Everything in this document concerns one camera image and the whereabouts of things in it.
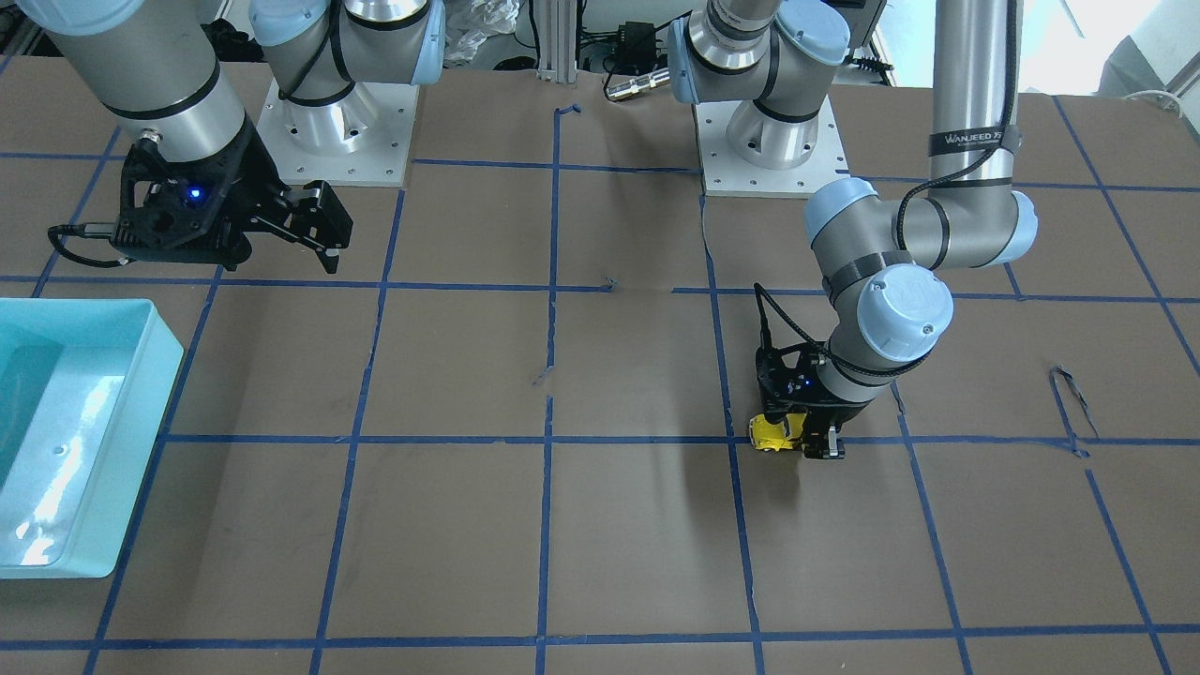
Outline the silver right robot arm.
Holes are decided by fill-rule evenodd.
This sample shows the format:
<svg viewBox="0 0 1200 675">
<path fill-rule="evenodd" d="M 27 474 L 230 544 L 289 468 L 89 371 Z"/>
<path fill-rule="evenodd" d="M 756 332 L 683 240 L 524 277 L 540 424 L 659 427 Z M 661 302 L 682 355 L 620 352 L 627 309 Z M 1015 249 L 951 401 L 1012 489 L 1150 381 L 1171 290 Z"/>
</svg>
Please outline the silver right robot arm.
<svg viewBox="0 0 1200 675">
<path fill-rule="evenodd" d="M 202 22 L 180 1 L 22 1 L 86 88 L 132 137 L 110 222 L 47 231 L 78 265 L 223 265 L 266 233 L 338 270 L 353 219 L 328 181 L 289 187 L 224 74 Z M 253 1 L 254 38 L 274 68 L 287 129 L 306 151 L 348 154 L 382 123 L 370 83 L 442 77 L 442 1 Z"/>
</svg>

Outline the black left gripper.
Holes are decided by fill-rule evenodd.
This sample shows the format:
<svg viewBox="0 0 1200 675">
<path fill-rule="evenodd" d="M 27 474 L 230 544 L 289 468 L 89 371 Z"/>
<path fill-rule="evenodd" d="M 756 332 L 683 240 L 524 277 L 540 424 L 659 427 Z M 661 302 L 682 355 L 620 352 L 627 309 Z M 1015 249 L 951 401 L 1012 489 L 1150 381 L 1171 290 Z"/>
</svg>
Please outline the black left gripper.
<svg viewBox="0 0 1200 675">
<path fill-rule="evenodd" d="M 814 460 L 842 460 L 846 456 L 840 436 L 842 425 L 878 398 L 881 388 L 863 387 L 840 375 L 832 376 L 832 390 L 818 375 L 811 376 L 811 381 L 804 398 L 802 455 Z"/>
</svg>

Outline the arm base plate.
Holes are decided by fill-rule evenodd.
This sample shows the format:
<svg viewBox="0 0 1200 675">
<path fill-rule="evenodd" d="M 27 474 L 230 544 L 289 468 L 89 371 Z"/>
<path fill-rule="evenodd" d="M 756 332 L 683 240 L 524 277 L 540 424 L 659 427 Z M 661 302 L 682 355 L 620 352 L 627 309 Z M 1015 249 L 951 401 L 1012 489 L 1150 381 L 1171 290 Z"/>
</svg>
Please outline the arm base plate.
<svg viewBox="0 0 1200 675">
<path fill-rule="evenodd" d="M 767 118 L 751 101 L 692 110 L 709 197 L 809 198 L 851 175 L 828 98 L 818 115 L 796 124 Z"/>
<path fill-rule="evenodd" d="M 288 184 L 402 189 L 421 90 L 358 82 L 338 102 L 306 107 L 282 101 L 271 82 L 256 129 Z"/>
</svg>

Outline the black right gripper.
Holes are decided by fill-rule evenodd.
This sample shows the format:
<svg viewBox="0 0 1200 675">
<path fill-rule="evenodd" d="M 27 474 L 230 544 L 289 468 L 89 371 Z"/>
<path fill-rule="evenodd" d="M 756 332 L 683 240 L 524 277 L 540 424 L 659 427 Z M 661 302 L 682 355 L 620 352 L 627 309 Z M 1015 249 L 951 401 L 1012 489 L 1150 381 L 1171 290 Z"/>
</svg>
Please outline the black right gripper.
<svg viewBox="0 0 1200 675">
<path fill-rule="evenodd" d="M 324 180 L 288 187 L 251 121 L 244 123 L 236 141 L 241 155 L 224 202 L 232 222 L 244 233 L 270 233 L 313 249 L 322 269 L 337 274 L 354 221 L 334 187 Z"/>
</svg>

